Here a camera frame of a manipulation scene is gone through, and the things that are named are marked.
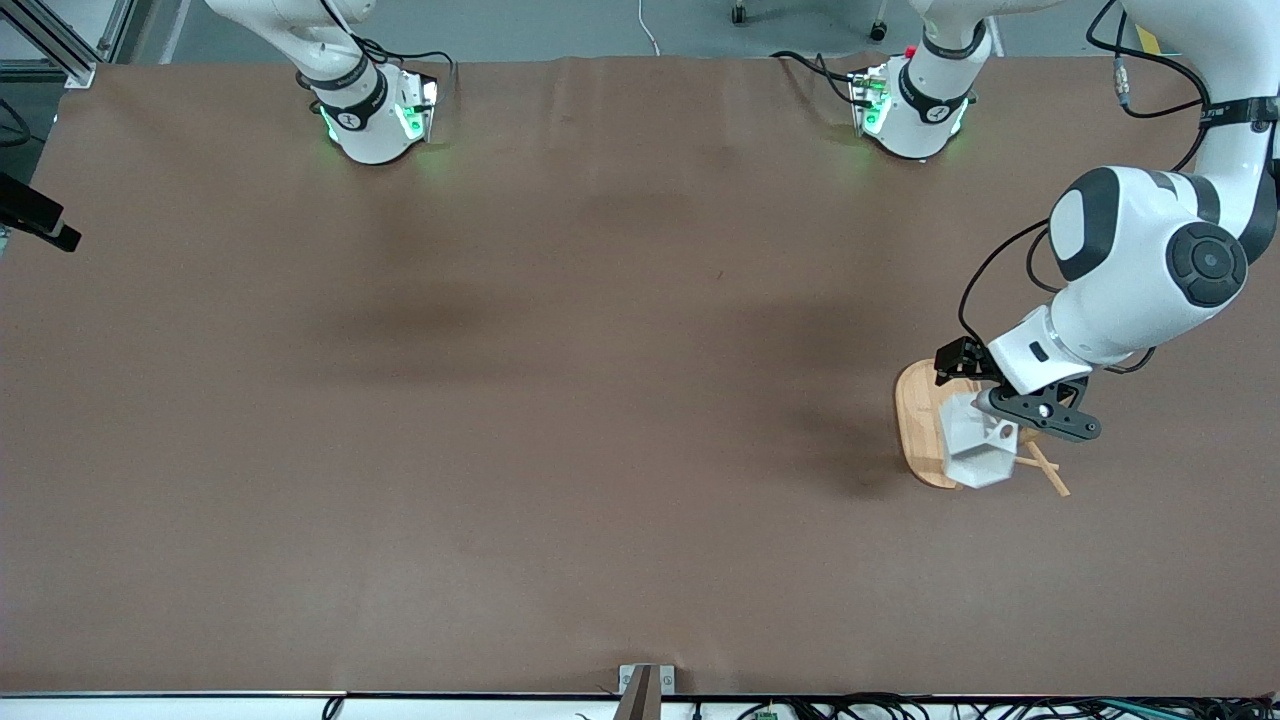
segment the floor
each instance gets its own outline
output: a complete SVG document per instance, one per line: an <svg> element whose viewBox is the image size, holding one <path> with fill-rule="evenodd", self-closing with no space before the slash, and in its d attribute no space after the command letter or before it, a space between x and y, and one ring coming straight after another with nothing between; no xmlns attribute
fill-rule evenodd
<svg viewBox="0 0 1280 720"><path fill-rule="evenodd" d="M358 32L397 51L447 50L463 63L646 55L653 46L640 28L637 3L644 4L645 22L668 55L749 58L782 49L842 55L869 47L896 53L916 42L920 32L919 17L904 0L890 1L888 35L879 44L867 37L876 15L874 0L746 0L744 26L730 22L731 0L383 0ZM1091 54L1084 28L1102 3L1075 0L1034 15L1002 17L998 28L1004 51ZM216 15L202 0L152 0L141 3L140 13L145 17L128 55L131 61L284 61L265 41ZM59 82L19 83L0 76L0 97L13 104L38 136L49 132L61 94ZM13 124L8 118L0 122ZM0 149L0 170L29 181L40 151L38 141Z"/></svg>

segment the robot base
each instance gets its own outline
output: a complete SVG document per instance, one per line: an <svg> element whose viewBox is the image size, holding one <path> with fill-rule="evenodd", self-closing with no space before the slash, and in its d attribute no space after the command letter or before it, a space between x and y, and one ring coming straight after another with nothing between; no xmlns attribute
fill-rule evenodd
<svg viewBox="0 0 1280 720"><path fill-rule="evenodd" d="M960 123L970 101L965 99L945 122L925 123L901 96L897 78L906 63L906 58L897 55L883 65L855 74L849 87L851 97L872 102L872 106L852 106L854 128L891 155L923 160L937 155L960 132Z"/></svg>
<svg viewBox="0 0 1280 720"><path fill-rule="evenodd" d="M902 457L911 474L927 486L942 489L959 489L961 486L946 477L942 465L946 448L942 439L942 406L959 393L972 393L982 389L974 380L951 380L938 387L933 378L933 360L920 360L909 365L897 378L893 388L893 404L897 407L897 430L902 445ZM1019 445L1027 447L1030 457L1015 457L1018 465L1039 468L1053 483L1062 497L1071 495L1059 466L1050 462L1036 445L1038 433L1023 429L1018 436Z"/></svg>

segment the metal frame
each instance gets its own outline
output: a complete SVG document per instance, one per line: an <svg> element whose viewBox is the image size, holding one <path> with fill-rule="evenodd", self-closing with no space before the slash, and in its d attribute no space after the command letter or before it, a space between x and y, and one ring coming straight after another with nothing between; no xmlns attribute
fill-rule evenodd
<svg viewBox="0 0 1280 720"><path fill-rule="evenodd" d="M96 65L114 55L134 1L118 0L97 47L81 37L44 0L0 0L0 17L8 19L52 65L67 74L67 87L84 88L92 85ZM3 67L18 73L38 74L49 70L40 61L10 61Z"/></svg>
<svg viewBox="0 0 1280 720"><path fill-rule="evenodd" d="M872 42L879 42L884 40L884 35L888 33L888 26L884 24L884 13L888 12L888 0L881 0L879 8L876 10L876 19L872 20L870 37ZM746 0L733 0L733 6L730 9L730 19L733 24L746 24Z"/></svg>

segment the wooden stick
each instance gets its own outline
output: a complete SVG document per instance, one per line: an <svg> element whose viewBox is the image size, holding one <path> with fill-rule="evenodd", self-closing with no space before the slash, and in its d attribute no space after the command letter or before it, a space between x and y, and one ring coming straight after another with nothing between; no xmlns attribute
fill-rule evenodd
<svg viewBox="0 0 1280 720"><path fill-rule="evenodd" d="M1019 455L1018 457L1014 457L1014 462L1016 462L1019 465L1030 465L1032 468L1039 468L1041 466L1041 464L1034 457L1023 457L1021 455ZM1052 469L1055 469L1055 470L1061 470L1062 469L1061 466L1059 466L1057 462L1050 462L1048 466L1052 468Z"/></svg>
<svg viewBox="0 0 1280 720"><path fill-rule="evenodd" d="M1053 489L1057 491L1059 497L1066 497L1071 495L1071 491L1066 489L1066 483L1064 483L1062 478L1059 477L1053 464L1050 462L1047 457L1044 457L1043 452L1041 452L1039 446L1036 445L1036 441L1029 441L1027 443L1027 450L1032 452L1032 457L1034 457L1036 461L1039 464L1041 470L1044 470L1044 474L1048 475L1048 482L1053 483Z"/></svg>

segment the black clamp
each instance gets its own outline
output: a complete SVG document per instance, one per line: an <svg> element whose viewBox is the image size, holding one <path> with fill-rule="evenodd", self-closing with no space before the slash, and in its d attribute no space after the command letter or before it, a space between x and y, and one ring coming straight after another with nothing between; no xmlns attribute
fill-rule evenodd
<svg viewBox="0 0 1280 720"><path fill-rule="evenodd" d="M1280 120L1280 97L1245 97L1215 102L1201 110L1201 128L1251 123L1253 132L1266 132Z"/></svg>
<svg viewBox="0 0 1280 720"><path fill-rule="evenodd" d="M63 252L76 252L79 231L63 222L63 206L0 172L0 225L31 233Z"/></svg>
<svg viewBox="0 0 1280 720"><path fill-rule="evenodd" d="M328 102L321 102L320 106L324 108L325 115L342 126L343 129L355 132L369 127L369 118L372 118L387 101L387 76L381 72L376 74L378 85L374 86L374 91L369 94L369 97L347 108L337 108Z"/></svg>
<svg viewBox="0 0 1280 720"><path fill-rule="evenodd" d="M933 356L933 369L938 374L934 379L938 386L955 379L998 383L987 392L987 411L1024 428L1036 428L1070 442L1094 439L1102 433L1102 423L1080 410L1089 378L1050 383L1036 392L1020 395L996 366L987 347L970 337L940 347Z"/></svg>
<svg viewBox="0 0 1280 720"><path fill-rule="evenodd" d="M972 337L940 347L933 355L933 369L938 373L933 380L938 387L959 379L1005 382L987 347Z"/></svg>

